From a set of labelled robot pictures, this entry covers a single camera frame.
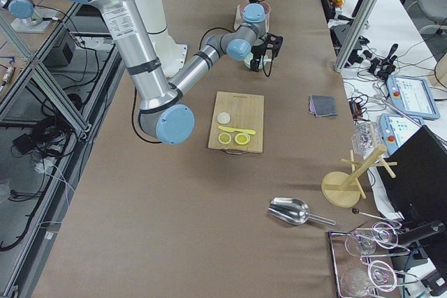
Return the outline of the mint green bowl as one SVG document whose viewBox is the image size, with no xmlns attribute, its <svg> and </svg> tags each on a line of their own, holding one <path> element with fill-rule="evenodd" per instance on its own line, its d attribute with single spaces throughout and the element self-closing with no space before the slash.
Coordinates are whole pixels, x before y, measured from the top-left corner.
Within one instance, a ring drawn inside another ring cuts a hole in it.
<svg viewBox="0 0 447 298">
<path fill-rule="evenodd" d="M 256 52 L 256 53 L 251 52 L 244 59 L 244 64 L 249 70 L 250 70 L 250 61 L 252 59 L 257 59 L 257 60 L 261 61 L 259 70 L 263 69 L 266 64 L 271 62 L 271 59 L 269 57 L 265 56 L 264 54 L 262 54 L 260 52 Z"/>
</svg>

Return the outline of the pink bowl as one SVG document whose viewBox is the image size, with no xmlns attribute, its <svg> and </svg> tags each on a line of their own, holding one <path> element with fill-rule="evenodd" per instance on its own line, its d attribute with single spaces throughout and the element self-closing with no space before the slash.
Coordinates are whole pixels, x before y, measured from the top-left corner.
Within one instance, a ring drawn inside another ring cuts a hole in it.
<svg viewBox="0 0 447 298">
<path fill-rule="evenodd" d="M 241 3 L 241 12 L 242 12 L 242 16 L 244 19 L 244 10 L 246 8 L 249 9 L 253 9 L 254 8 L 254 3 L 249 3 L 248 1 L 242 2 Z M 268 26 L 270 24 L 270 5 L 268 3 L 265 2 L 260 2 L 259 6 L 263 7 L 264 13 L 265 13 L 265 25 Z"/>
</svg>

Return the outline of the metal ice scoop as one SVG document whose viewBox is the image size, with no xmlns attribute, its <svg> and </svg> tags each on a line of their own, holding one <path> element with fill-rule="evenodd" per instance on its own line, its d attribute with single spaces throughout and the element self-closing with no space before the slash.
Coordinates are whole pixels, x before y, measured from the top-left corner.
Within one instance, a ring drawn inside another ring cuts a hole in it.
<svg viewBox="0 0 447 298">
<path fill-rule="evenodd" d="M 308 220 L 335 226 L 336 221 L 310 213 L 309 205 L 297 198 L 273 198 L 268 211 L 287 223 L 302 225 Z"/>
</svg>

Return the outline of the cream rabbit tray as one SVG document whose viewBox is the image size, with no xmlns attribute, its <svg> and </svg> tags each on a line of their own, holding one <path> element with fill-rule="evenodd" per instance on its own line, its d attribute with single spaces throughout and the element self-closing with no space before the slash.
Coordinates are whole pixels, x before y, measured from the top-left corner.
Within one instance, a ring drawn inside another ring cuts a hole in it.
<svg viewBox="0 0 447 298">
<path fill-rule="evenodd" d="M 237 30 L 237 28 L 241 25 L 241 23 L 243 23 L 243 16 L 242 16 L 242 12 L 241 12 L 241 3 L 237 5 L 236 8 L 236 12 L 235 12 L 235 19 L 234 19 L 234 24 L 233 24 L 233 28 L 234 30 Z"/>
</svg>

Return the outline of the white steamed bun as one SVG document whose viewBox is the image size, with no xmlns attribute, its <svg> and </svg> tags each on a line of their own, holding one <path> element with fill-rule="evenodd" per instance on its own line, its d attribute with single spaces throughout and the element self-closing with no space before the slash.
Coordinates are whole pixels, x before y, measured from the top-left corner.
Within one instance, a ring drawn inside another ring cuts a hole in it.
<svg viewBox="0 0 447 298">
<path fill-rule="evenodd" d="M 217 115 L 217 121 L 220 124 L 228 124 L 231 120 L 230 114 L 227 112 L 220 112 Z"/>
</svg>

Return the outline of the yellow plastic knife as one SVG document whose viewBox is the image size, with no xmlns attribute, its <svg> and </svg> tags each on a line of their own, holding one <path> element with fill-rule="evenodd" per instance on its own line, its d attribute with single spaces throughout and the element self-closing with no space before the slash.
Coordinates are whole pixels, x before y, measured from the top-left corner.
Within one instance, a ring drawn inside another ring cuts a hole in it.
<svg viewBox="0 0 447 298">
<path fill-rule="evenodd" d="M 221 131 L 227 132 L 227 133 L 237 132 L 237 133 L 246 133 L 246 134 L 249 134 L 249 135 L 255 135 L 256 134 L 256 131 L 252 130 L 252 129 L 233 128 L 233 127 L 222 126 L 222 125 L 219 125 L 218 129 L 221 130 Z"/>
</svg>

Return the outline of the grey folded cloth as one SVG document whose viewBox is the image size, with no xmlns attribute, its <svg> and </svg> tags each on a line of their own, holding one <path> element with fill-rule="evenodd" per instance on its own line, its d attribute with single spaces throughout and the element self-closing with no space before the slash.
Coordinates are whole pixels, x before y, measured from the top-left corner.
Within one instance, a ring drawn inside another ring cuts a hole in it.
<svg viewBox="0 0 447 298">
<path fill-rule="evenodd" d="M 310 95 L 309 112 L 315 117 L 336 116 L 335 98 L 332 96 Z"/>
</svg>

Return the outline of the lower lemon slice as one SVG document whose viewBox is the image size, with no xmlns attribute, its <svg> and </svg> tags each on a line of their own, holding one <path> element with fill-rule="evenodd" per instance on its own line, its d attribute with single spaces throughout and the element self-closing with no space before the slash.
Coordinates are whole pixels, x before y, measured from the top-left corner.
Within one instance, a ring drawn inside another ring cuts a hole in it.
<svg viewBox="0 0 447 298">
<path fill-rule="evenodd" d="M 218 141 L 221 144 L 230 144 L 232 141 L 232 136 L 230 133 L 222 132 L 218 134 Z"/>
</svg>

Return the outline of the wooden mug tree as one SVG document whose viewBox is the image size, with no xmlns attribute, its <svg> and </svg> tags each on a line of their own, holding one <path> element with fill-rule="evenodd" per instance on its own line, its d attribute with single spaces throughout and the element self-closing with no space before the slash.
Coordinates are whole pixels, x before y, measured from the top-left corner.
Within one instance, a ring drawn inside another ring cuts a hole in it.
<svg viewBox="0 0 447 298">
<path fill-rule="evenodd" d="M 358 124 L 354 130 L 352 144 L 351 158 L 343 160 L 351 165 L 351 173 L 330 172 L 321 182 L 325 198 L 333 205 L 343 208 L 353 207 L 360 198 L 366 198 L 359 177 L 369 168 L 384 167 L 392 178 L 396 177 L 391 167 L 397 165 L 397 162 L 387 163 L 383 158 L 382 155 L 387 149 L 380 139 L 376 123 L 368 121 Z"/>
</svg>

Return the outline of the blue teach pendant near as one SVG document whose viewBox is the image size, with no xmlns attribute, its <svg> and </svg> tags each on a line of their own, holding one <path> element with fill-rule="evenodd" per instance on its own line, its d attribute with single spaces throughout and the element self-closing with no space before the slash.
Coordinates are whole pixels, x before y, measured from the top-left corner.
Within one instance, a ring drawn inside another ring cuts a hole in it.
<svg viewBox="0 0 447 298">
<path fill-rule="evenodd" d="M 419 128 L 424 125 L 421 117 L 411 115 L 419 126 L 399 114 L 383 113 L 379 117 L 379 129 L 390 156 L 397 151 Z"/>
</svg>

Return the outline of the blue teach pendant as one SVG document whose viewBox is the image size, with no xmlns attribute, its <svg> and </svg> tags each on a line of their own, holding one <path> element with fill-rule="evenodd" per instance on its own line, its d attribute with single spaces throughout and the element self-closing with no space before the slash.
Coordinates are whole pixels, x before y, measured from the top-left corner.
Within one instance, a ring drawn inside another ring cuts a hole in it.
<svg viewBox="0 0 447 298">
<path fill-rule="evenodd" d="M 424 125 L 421 117 L 411 115 L 419 126 L 399 114 L 383 113 L 379 117 L 379 129 L 390 156 L 397 151 L 419 128 Z"/>
<path fill-rule="evenodd" d="M 424 78 L 390 75 L 386 80 L 390 102 L 406 114 L 424 119 L 440 118 L 427 80 Z"/>
</svg>

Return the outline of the blue teach pendant far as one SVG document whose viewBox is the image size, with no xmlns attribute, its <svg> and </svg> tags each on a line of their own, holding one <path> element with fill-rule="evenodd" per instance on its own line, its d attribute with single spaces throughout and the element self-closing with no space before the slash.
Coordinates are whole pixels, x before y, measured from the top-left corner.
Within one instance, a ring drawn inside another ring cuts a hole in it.
<svg viewBox="0 0 447 298">
<path fill-rule="evenodd" d="M 440 118 L 427 80 L 424 78 L 390 75 L 386 80 L 390 102 L 406 114 L 424 119 Z"/>
</svg>

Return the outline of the black monitor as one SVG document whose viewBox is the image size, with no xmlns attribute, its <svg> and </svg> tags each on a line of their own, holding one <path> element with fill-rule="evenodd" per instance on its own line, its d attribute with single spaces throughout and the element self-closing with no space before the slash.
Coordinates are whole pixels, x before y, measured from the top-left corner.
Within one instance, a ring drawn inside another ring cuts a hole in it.
<svg viewBox="0 0 447 298">
<path fill-rule="evenodd" d="M 422 126 L 388 159 L 397 165 L 390 177 L 377 170 L 393 209 L 404 217 L 404 241 L 425 247 L 436 270 L 446 277 L 446 232 L 434 232 L 433 221 L 446 223 L 446 148 L 427 127 Z"/>
</svg>

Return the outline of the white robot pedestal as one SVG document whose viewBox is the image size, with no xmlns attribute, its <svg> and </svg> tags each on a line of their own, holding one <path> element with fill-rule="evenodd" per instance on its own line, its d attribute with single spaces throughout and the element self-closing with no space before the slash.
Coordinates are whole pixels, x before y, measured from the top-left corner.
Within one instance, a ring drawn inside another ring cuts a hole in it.
<svg viewBox="0 0 447 298">
<path fill-rule="evenodd" d="M 176 43 L 170 36 L 162 0 L 135 2 L 165 76 L 173 77 L 184 66 L 188 47 Z"/>
</svg>

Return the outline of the aluminium frame post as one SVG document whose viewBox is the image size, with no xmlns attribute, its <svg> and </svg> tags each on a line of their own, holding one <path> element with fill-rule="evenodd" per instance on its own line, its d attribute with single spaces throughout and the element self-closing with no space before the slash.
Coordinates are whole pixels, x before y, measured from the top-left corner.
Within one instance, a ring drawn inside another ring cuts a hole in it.
<svg viewBox="0 0 447 298">
<path fill-rule="evenodd" d="M 355 16 L 355 19 L 353 21 L 353 24 L 351 25 L 351 28 L 347 34 L 347 37 L 339 51 L 339 54 L 337 55 L 337 58 L 334 63 L 334 70 L 338 73 L 342 71 L 344 68 L 349 55 L 351 54 L 356 41 L 358 40 L 358 37 L 360 36 L 360 32 L 362 31 L 362 28 L 367 22 L 367 19 L 369 18 L 369 15 L 371 11 L 373 10 L 377 0 L 363 0 L 362 5 L 360 6 L 360 9 Z"/>
</svg>

